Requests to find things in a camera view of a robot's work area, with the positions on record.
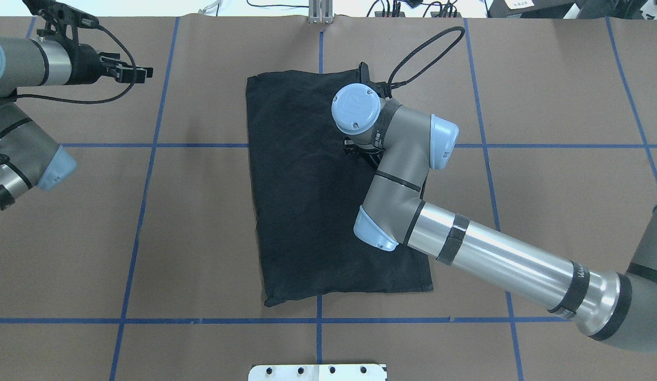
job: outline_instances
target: white bracket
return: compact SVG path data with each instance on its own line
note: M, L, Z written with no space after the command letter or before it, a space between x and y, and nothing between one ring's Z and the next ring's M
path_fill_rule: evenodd
M309 0L310 24L333 24L333 0Z
M380 364L254 366L248 381L387 381Z

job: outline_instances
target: robotic arm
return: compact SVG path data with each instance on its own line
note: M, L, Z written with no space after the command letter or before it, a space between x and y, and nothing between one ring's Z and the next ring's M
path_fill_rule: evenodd
M333 99L338 128L382 161L354 232L391 251L399 243L575 321L594 340L657 352L657 206L626 274L596 273L420 199L428 171L443 169L456 125L385 101L364 84Z
M38 40L0 37L0 210L38 186L50 190L76 169L76 162L15 105L21 97L37 97L79 104L114 101L134 84L152 77L152 68L142 68L128 50L100 25L97 17L55 0L23 0L31 14L46 21ZM99 29L128 54L131 65L118 53L103 53L79 43L78 29ZM116 97L103 101L73 101L33 94L17 94L17 87L93 84L101 76L129 84Z

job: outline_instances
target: white label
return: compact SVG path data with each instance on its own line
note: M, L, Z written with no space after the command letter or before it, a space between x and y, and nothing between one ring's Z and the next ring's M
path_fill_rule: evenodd
M534 7L533 0L505 0L505 4L511 10L520 10L521 8Z

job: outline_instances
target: white cable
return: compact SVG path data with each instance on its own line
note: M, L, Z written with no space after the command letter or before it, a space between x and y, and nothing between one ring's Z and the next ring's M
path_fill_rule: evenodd
M208 7L205 7L205 8L203 8L202 10L199 10L199 14L205 14L205 13L208 12L209 10L212 10L212 9L215 8L215 7L219 7L220 5L222 5L222 0L216 0L216 1L215 1L214 3L212 3L211 5L208 5Z

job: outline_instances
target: white paper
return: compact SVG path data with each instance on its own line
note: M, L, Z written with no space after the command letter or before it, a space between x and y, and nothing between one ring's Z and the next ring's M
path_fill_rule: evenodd
M505 4L511 10L519 10L521 8L533 7L535 4L533 0L505 0Z

